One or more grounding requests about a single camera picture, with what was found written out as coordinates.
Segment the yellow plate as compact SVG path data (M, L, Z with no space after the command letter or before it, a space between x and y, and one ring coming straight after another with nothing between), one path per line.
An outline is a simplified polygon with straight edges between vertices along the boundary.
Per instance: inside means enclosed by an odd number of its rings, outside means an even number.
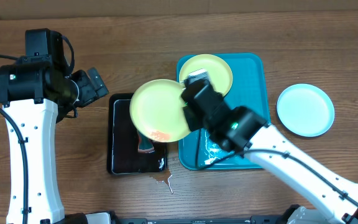
M195 55L188 59L179 71L179 82L182 82L191 72L202 68L208 72L214 90L226 96L232 87L232 70L222 58L212 54Z
M133 94L130 116L136 129L157 142L175 142L190 134L180 95L184 85L158 79L144 83Z

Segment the light blue plate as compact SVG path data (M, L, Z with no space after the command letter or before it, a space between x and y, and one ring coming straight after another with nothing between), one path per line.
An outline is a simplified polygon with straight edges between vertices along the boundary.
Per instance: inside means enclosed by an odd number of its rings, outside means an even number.
M335 119L330 97L317 86L305 83L283 90L276 108L279 120L289 131L307 138L326 133Z

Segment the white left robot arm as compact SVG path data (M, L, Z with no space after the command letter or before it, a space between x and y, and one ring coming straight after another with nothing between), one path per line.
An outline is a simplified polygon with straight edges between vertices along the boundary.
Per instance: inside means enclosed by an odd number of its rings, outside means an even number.
M50 55L0 68L0 112L9 131L11 199L7 223L111 223L111 212L66 215L55 161L55 126L108 94L97 69L73 72Z

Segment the orange green scrub sponge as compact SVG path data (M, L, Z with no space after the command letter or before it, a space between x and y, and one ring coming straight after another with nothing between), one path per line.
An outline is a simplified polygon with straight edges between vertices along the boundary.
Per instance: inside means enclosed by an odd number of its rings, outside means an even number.
M143 154L153 153L155 151L155 148L154 148L152 141L149 138L145 137L139 131L137 132L137 134L139 137L137 151L139 153L143 153Z

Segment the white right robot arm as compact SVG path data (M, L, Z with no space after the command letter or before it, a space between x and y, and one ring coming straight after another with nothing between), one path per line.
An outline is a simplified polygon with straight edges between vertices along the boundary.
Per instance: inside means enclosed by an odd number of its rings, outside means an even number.
M228 157L246 157L271 172L314 207L314 220L358 223L358 184L340 177L244 106L231 109L207 78L187 78L181 98L192 130L205 128Z

